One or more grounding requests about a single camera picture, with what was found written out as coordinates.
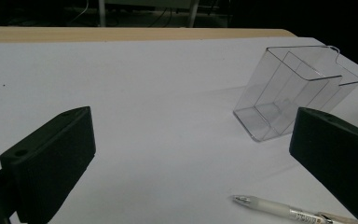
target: white table surface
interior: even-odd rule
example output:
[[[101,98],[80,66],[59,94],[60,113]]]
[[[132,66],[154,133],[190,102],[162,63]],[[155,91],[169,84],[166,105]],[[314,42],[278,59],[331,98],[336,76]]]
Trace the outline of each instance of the white table surface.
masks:
[[[290,156],[291,134],[254,142],[232,114],[266,47],[316,44],[0,44],[0,154],[61,112],[89,105],[96,157],[50,223],[292,223],[237,206],[232,194],[352,217]],[[358,126],[358,87],[332,114]]]

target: screw hole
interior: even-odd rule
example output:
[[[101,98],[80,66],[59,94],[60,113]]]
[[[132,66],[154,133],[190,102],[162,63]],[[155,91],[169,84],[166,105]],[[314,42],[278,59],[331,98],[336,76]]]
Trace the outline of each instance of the screw hole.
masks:
[[[22,149],[22,150],[19,150],[19,151],[15,152],[14,155],[17,156],[17,157],[21,157],[21,156],[23,156],[23,155],[25,155],[27,153],[28,153],[27,150]]]

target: pen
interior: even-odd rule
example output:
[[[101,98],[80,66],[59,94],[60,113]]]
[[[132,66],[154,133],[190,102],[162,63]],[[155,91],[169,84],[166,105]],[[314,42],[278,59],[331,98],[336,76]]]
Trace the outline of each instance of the pen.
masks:
[[[307,212],[293,206],[275,203],[272,201],[257,198],[255,196],[234,195],[236,203],[252,208],[254,210],[273,214],[278,217],[286,217],[302,223],[310,224],[358,224],[358,220],[346,217],[339,217],[328,213]]]

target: pen clip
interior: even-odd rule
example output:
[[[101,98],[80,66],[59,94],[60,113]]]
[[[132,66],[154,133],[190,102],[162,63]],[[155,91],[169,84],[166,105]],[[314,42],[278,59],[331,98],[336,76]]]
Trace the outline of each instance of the pen clip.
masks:
[[[319,217],[324,217],[327,220],[327,223],[358,224],[358,220],[353,219],[353,218],[339,217],[339,216],[329,214],[329,213],[325,213],[325,212],[319,212],[317,215]]]

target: transparent acrylic box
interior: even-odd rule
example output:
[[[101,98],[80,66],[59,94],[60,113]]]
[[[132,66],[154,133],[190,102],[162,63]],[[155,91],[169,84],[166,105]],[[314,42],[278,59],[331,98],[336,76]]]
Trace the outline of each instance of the transparent acrylic box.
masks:
[[[300,106],[329,112],[357,85],[329,46],[267,48],[234,115],[257,141],[291,133]]]

